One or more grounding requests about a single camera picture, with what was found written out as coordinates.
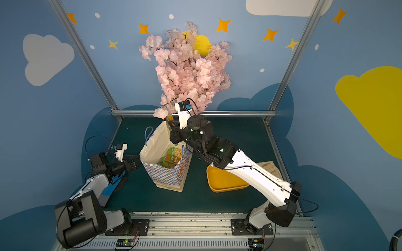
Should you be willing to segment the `beige cloth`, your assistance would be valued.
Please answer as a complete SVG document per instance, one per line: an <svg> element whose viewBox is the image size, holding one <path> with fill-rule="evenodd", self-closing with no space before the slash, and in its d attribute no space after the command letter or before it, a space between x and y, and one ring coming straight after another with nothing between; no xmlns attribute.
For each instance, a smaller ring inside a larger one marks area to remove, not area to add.
<svg viewBox="0 0 402 251"><path fill-rule="evenodd" d="M269 172L270 174L283 180L283 176L282 176L280 170L275 166L273 161L260 162L260 163L258 163L258 165L260 167L262 167L264 170L266 170L267 172Z"/></svg>

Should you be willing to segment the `green corn soup packet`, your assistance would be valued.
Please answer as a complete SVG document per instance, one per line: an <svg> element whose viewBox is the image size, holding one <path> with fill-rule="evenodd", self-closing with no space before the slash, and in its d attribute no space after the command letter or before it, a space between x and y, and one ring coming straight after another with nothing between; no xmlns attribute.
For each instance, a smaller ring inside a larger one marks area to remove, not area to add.
<svg viewBox="0 0 402 251"><path fill-rule="evenodd" d="M167 154L166 154L166 161L171 163L171 164L177 164L183 157L183 153L181 149L172 147L168 149Z"/></svg>

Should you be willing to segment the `left green circuit board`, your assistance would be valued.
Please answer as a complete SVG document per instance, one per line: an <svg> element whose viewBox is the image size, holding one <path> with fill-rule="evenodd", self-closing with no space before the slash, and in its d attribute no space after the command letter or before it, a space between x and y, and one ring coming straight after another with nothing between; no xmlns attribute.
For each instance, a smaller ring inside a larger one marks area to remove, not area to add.
<svg viewBox="0 0 402 251"><path fill-rule="evenodd" d="M116 242L116 248L132 248L135 245L133 239L118 239Z"/></svg>

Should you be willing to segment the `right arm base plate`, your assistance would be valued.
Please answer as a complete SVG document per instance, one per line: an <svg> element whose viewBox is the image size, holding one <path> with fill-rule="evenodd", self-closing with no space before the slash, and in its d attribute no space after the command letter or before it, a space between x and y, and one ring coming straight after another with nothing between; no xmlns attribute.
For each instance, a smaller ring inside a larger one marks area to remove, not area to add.
<svg viewBox="0 0 402 251"><path fill-rule="evenodd" d="M265 225L261 229L257 229L251 224L246 224L245 219L231 219L231 232L234 236L241 236L241 235L274 235L274 228L271 223Z"/></svg>

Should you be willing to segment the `green yellow soup packet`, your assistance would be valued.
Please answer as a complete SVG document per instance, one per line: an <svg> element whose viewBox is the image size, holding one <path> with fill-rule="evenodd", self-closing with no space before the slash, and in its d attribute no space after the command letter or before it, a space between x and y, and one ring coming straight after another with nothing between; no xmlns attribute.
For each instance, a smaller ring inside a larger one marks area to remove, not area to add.
<svg viewBox="0 0 402 251"><path fill-rule="evenodd" d="M167 169L173 169L174 167L171 166L171 163L167 162L165 157L159 159L158 163L159 166L162 166Z"/></svg>

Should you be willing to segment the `right green circuit board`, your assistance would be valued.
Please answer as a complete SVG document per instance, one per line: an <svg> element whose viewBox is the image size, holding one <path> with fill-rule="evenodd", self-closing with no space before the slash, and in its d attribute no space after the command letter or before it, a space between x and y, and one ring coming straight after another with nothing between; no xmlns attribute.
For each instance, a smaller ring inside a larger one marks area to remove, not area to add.
<svg viewBox="0 0 402 251"><path fill-rule="evenodd" d="M262 239L249 238L248 239L248 251L263 251L265 243Z"/></svg>

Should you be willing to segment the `pink cherry blossom tree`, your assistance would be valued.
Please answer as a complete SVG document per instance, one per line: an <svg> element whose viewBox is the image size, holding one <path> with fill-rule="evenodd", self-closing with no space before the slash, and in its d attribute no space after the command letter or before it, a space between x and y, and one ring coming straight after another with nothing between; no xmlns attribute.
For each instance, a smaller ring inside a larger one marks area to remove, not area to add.
<svg viewBox="0 0 402 251"><path fill-rule="evenodd" d="M174 28L165 32L167 39L150 35L139 47L145 60L156 60L156 73L163 91L161 105L154 117L165 119L176 113L175 104L191 101L199 112L206 110L218 92L231 86L225 71L232 60L229 43L211 45L202 55L196 48L200 38L195 24L187 22L187 31Z"/></svg>

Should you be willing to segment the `green circuit board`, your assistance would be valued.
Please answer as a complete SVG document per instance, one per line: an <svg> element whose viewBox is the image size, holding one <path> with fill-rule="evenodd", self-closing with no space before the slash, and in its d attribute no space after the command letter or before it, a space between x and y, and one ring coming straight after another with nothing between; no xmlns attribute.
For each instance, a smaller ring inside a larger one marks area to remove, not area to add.
<svg viewBox="0 0 402 251"><path fill-rule="evenodd" d="M116 242L116 248L132 248L135 245L133 239L118 239Z"/></svg>
<svg viewBox="0 0 402 251"><path fill-rule="evenodd" d="M248 251L263 251L265 243L262 239L249 238L248 239Z"/></svg>

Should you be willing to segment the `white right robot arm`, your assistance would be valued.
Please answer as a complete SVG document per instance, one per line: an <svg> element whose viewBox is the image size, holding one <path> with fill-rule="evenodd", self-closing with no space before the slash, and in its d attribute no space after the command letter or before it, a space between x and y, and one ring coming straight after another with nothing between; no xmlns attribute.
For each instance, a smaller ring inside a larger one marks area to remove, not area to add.
<svg viewBox="0 0 402 251"><path fill-rule="evenodd" d="M199 114L192 99L177 102L174 106L179 118L169 123L172 128L172 143L184 142L187 149L201 160L236 175L266 197L264 204L248 213L245 225L255 229L261 229L269 223L281 227L290 226L297 215L301 184L289 183L274 176L250 159L235 144L217 137L213 124Z"/></svg>

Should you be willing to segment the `blue checkered paper bag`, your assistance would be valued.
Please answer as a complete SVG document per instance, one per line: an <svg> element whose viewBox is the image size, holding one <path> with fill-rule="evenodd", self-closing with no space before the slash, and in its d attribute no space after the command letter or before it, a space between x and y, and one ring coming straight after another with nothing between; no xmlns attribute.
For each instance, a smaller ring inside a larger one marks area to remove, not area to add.
<svg viewBox="0 0 402 251"><path fill-rule="evenodd" d="M166 121L156 129L148 127L140 160L158 188L182 192L192 159L184 142L172 143Z"/></svg>

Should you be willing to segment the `yellow plastic tray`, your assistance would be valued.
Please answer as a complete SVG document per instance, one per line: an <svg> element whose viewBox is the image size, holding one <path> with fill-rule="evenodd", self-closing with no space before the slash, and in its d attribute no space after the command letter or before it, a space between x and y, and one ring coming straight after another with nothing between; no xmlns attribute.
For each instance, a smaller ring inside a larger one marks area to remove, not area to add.
<svg viewBox="0 0 402 251"><path fill-rule="evenodd" d="M207 167L206 175L208 186L215 193L241 190L250 186L238 176L213 166Z"/></svg>

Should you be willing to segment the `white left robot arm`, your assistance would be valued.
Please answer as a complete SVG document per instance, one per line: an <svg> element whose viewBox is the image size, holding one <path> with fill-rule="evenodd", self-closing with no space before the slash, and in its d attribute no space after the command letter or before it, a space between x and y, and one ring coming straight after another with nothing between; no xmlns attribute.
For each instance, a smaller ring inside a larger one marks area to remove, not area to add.
<svg viewBox="0 0 402 251"><path fill-rule="evenodd" d="M111 148L115 155L112 160L108 160L105 152L89 157L92 176L68 200L55 206L55 234L65 249L82 248L100 234L133 235L134 238L126 241L131 246L139 241L140 228L126 209L104 211L111 195L127 183L126 174L138 169L135 161L139 156L124 155L128 148L126 143Z"/></svg>

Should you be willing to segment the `blue grey work glove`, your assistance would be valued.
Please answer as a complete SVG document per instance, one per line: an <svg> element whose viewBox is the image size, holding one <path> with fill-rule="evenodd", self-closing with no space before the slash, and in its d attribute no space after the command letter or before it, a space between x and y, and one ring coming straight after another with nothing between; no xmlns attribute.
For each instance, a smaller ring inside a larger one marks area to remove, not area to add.
<svg viewBox="0 0 402 251"><path fill-rule="evenodd" d="M99 204L105 207L112 194L120 191L127 183L126 172L112 178L111 183L103 190L98 198Z"/></svg>

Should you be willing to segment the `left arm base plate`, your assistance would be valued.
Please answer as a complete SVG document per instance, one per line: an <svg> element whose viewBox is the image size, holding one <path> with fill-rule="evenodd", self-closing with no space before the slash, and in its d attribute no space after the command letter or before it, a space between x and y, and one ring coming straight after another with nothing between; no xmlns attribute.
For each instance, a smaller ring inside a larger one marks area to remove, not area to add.
<svg viewBox="0 0 402 251"><path fill-rule="evenodd" d="M132 219L116 228L106 231L106 236L147 236L149 230L149 219Z"/></svg>

